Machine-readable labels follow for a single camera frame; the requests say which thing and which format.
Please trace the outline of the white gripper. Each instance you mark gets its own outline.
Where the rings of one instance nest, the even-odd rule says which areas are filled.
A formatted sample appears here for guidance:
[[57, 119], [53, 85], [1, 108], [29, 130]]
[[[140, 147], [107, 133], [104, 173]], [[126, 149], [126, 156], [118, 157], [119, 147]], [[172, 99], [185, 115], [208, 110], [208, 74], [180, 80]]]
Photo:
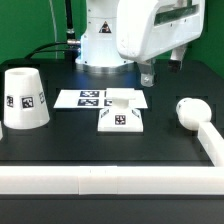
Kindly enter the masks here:
[[139, 62], [143, 86], [154, 85], [154, 62], [149, 59], [160, 54], [173, 49], [168, 68], [171, 72], [182, 69], [186, 43], [202, 33], [204, 11], [205, 0], [119, 1], [117, 50], [122, 58]]

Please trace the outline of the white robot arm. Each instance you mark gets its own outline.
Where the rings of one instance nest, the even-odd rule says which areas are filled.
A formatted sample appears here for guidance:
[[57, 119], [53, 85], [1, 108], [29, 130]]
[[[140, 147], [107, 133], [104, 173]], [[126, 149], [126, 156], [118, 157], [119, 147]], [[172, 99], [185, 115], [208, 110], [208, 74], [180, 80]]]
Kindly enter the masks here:
[[86, 0], [87, 28], [77, 67], [98, 74], [137, 67], [141, 84], [155, 81], [155, 58], [170, 52], [177, 72], [189, 42], [200, 37], [205, 0]]

